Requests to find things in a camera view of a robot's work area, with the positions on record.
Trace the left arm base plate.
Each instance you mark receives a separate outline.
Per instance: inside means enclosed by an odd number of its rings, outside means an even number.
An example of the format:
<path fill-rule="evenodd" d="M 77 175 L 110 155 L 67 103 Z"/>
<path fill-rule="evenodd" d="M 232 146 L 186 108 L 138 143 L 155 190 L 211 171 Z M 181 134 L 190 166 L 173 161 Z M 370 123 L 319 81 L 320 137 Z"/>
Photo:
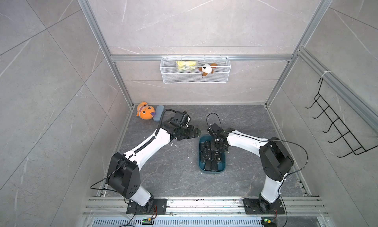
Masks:
<path fill-rule="evenodd" d="M 136 202 L 130 200 L 127 208 L 127 214 L 153 214 L 153 215 L 164 215 L 167 208 L 167 199 L 158 198 L 153 201 L 148 201 L 146 205 L 141 206 Z"/>

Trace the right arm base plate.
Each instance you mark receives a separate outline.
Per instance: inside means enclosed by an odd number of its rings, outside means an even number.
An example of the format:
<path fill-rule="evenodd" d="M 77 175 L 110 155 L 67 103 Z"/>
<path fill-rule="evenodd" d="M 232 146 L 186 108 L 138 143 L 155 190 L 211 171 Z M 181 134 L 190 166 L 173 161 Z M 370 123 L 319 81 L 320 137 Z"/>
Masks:
<path fill-rule="evenodd" d="M 243 206 L 247 215 L 285 214 L 284 205 L 280 199 L 269 203 L 264 199 L 244 198 Z"/>

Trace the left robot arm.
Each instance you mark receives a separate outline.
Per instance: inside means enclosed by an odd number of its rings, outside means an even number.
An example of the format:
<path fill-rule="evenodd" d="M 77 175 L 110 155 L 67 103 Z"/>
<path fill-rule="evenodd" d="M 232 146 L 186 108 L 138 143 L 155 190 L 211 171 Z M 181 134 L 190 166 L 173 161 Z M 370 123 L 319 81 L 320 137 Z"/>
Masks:
<path fill-rule="evenodd" d="M 146 162 L 162 147 L 173 140 L 197 138 L 201 135 L 199 128 L 190 124 L 191 117 L 186 111 L 174 112 L 175 115 L 163 121 L 160 119 L 156 130 L 134 149 L 123 154 L 115 153 L 110 161 L 106 184 L 121 194 L 124 198 L 132 200 L 138 206 L 149 212 L 153 208 L 153 195 L 141 185 L 140 170 Z"/>

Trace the teal storage tray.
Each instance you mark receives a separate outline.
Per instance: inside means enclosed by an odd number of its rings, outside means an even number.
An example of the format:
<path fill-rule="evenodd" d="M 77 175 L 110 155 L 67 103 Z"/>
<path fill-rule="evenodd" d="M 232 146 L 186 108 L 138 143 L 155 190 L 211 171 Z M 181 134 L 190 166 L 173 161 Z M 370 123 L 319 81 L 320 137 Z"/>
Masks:
<path fill-rule="evenodd" d="M 225 153 L 215 150 L 215 142 L 210 135 L 199 140 L 198 166 L 203 173 L 209 174 L 219 174 L 226 169 Z"/>

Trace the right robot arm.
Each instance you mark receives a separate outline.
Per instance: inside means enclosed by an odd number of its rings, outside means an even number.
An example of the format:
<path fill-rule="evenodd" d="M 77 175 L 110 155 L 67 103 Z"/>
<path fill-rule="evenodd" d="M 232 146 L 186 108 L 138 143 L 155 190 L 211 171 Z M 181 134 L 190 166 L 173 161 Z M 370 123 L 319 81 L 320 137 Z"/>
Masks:
<path fill-rule="evenodd" d="M 279 198 L 284 179 L 289 175 L 294 163 L 281 140 L 276 137 L 257 138 L 231 128 L 223 130 L 217 124 L 212 124 L 207 131 L 215 141 L 215 148 L 221 152 L 233 146 L 260 157 L 266 178 L 259 195 L 259 202 L 261 206 L 274 204 Z"/>

